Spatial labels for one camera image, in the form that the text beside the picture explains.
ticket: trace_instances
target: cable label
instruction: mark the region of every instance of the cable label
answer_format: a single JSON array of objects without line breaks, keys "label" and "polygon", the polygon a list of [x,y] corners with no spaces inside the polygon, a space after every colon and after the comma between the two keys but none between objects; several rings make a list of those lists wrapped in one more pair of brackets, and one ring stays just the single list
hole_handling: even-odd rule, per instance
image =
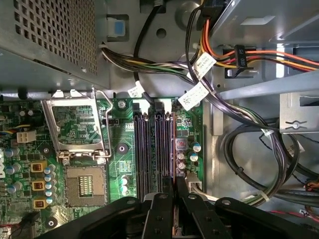
[{"label": "cable label", "polygon": [[[299,144],[299,151],[300,153],[305,152],[304,147],[299,143],[299,141],[297,140],[298,144]],[[287,151],[289,152],[289,154],[293,157],[294,156],[294,152],[295,152],[295,148],[294,145],[290,145],[289,147],[287,147]]]},{"label": "cable label", "polygon": [[196,104],[201,102],[201,100],[204,99],[208,93],[209,91],[204,87],[204,85],[201,82],[198,82],[196,86],[181,96],[178,101],[184,107],[184,109],[188,111]]},{"label": "cable label", "polygon": [[[217,61],[211,55],[209,55],[207,52],[204,52],[192,67],[196,77],[199,80],[203,78],[216,62]],[[187,74],[187,77],[192,79],[190,73]]]},{"label": "cable label", "polygon": [[137,86],[129,89],[128,93],[131,98],[142,98],[142,92],[140,91],[140,88]]}]

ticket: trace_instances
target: metal bracket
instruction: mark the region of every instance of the metal bracket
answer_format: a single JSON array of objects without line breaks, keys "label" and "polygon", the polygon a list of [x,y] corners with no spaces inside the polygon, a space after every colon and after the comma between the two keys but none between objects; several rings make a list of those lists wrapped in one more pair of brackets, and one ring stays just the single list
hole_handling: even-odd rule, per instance
[{"label": "metal bracket", "polygon": [[[57,159],[62,161],[64,165],[70,164],[70,159],[75,156],[89,156],[96,160],[98,164],[106,164],[106,161],[112,156],[111,139],[109,123],[106,120],[106,128],[108,132],[108,148],[105,149],[103,135],[101,131],[101,123],[99,111],[96,103],[96,93],[100,93],[108,101],[110,107],[105,112],[105,117],[108,119],[108,114],[113,108],[112,101],[103,91],[98,91],[92,88],[91,97],[85,96],[76,90],[71,90],[70,95],[66,96],[61,90],[56,91],[50,100],[41,101],[44,115],[49,126],[54,148],[57,152]],[[100,141],[94,144],[64,144],[58,139],[60,127],[56,124],[53,107],[68,107],[68,106],[90,106],[94,118],[94,130],[99,135]]]}]

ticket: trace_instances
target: cable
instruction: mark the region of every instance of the cable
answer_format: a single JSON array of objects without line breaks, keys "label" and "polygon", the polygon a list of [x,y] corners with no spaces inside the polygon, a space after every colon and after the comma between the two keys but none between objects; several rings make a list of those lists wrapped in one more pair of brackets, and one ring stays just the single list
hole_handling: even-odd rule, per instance
[{"label": "cable", "polygon": [[[141,44],[143,42],[143,39],[147,33],[147,31],[149,30],[150,26],[151,26],[151,23],[153,22],[158,10],[161,8],[162,6],[161,5],[158,5],[158,6],[155,6],[153,7],[150,15],[148,16],[148,18],[146,19],[146,22],[140,32],[140,35],[138,37],[138,40],[135,44],[135,48],[134,48],[134,53],[133,53],[133,56],[134,57],[138,57],[139,56],[139,51],[140,51],[140,47],[141,47]],[[139,74],[138,72],[134,72],[133,73],[134,75],[134,79],[135,79],[135,82],[137,81],[140,81],[140,77],[139,77]],[[150,95],[147,93],[147,92],[143,92],[142,93],[143,97],[147,100],[148,103],[150,103],[151,105],[154,105],[154,99],[152,99],[150,97]]]}]

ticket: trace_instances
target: mounting hole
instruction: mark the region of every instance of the mounting hole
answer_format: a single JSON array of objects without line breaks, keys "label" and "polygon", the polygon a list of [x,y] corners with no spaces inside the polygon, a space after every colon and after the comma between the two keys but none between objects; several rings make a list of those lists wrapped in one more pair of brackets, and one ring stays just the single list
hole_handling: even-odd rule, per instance
[{"label": "mounting hole", "polygon": [[161,234],[161,230],[158,229],[158,228],[155,228],[155,229],[154,229],[154,233],[155,233],[155,234]]},{"label": "mounting hole", "polygon": [[219,230],[214,229],[214,230],[213,230],[213,234],[217,236],[217,235],[219,235],[219,234],[220,234],[220,231],[219,231]]},{"label": "mounting hole", "polygon": [[158,38],[165,38],[166,37],[166,30],[164,28],[160,28],[156,31],[156,36]]},{"label": "mounting hole", "polygon": [[221,201],[222,204],[224,205],[230,205],[230,201],[229,200],[226,200],[224,199],[223,201]]}]

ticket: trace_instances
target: metal mesh grille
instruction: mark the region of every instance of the metal mesh grille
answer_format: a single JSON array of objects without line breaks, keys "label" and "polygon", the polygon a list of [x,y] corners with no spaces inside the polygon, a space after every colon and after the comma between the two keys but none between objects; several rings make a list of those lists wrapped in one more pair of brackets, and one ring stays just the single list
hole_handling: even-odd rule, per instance
[{"label": "metal mesh grille", "polygon": [[13,0],[13,4],[18,34],[97,75],[94,0]]}]

